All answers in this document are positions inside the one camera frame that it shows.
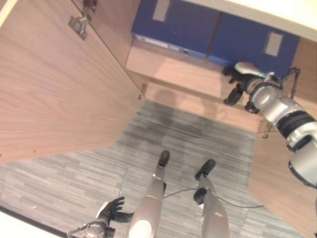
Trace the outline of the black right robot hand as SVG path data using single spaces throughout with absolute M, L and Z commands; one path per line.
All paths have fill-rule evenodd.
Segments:
M 237 82 L 229 96 L 223 100 L 228 106 L 235 105 L 247 90 L 247 84 L 253 79 L 263 78 L 264 73 L 257 69 L 252 63 L 240 61 L 234 66 L 226 66 L 222 70 L 224 76 L 230 76 L 229 84 Z

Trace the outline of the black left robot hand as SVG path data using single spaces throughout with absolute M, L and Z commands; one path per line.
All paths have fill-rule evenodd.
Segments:
M 104 219 L 108 225 L 111 221 L 118 223 L 130 223 L 134 215 L 133 212 L 122 211 L 125 197 L 118 197 L 110 202 L 105 202 L 97 212 L 97 219 Z

